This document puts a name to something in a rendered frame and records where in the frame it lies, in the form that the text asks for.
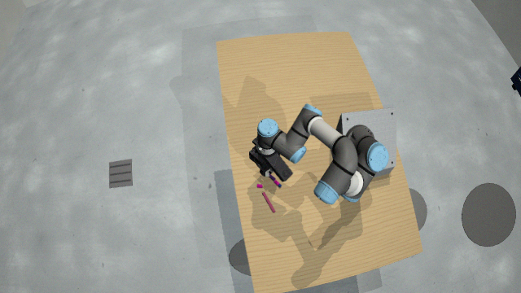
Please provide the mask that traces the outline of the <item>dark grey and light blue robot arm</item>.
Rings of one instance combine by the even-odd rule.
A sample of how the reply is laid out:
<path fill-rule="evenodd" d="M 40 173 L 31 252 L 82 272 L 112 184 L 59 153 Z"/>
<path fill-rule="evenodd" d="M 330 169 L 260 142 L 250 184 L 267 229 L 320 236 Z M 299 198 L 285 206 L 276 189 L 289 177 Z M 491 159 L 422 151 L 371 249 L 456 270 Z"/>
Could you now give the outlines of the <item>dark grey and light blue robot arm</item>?
<path fill-rule="evenodd" d="M 307 103 L 287 133 L 278 128 L 275 120 L 261 120 L 257 127 L 257 148 L 263 155 L 276 151 L 274 156 L 262 158 L 281 181 L 286 181 L 293 172 L 280 155 L 298 163 L 307 151 L 304 144 L 310 135 L 332 149 L 335 155 L 314 189 L 314 194 L 324 203 L 334 204 L 340 195 L 347 201 L 357 202 L 374 175 L 387 166 L 388 151 L 374 139 L 369 128 L 355 125 L 342 136 L 322 119 L 320 110 Z"/>

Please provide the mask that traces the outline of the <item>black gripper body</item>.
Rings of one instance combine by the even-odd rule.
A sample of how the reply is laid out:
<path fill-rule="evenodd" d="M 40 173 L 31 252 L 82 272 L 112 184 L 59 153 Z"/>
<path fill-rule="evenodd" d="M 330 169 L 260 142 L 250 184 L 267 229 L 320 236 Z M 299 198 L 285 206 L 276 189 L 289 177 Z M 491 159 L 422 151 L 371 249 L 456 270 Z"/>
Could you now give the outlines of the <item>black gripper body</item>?
<path fill-rule="evenodd" d="M 257 148 L 257 137 L 252 140 L 252 143 L 255 144 L 255 146 L 249 151 L 249 158 L 256 163 L 259 164 L 262 168 L 265 168 L 265 171 L 270 169 L 270 166 L 264 161 L 262 157 L 269 158 L 276 154 L 276 151 L 271 155 L 263 155 L 258 151 Z"/>

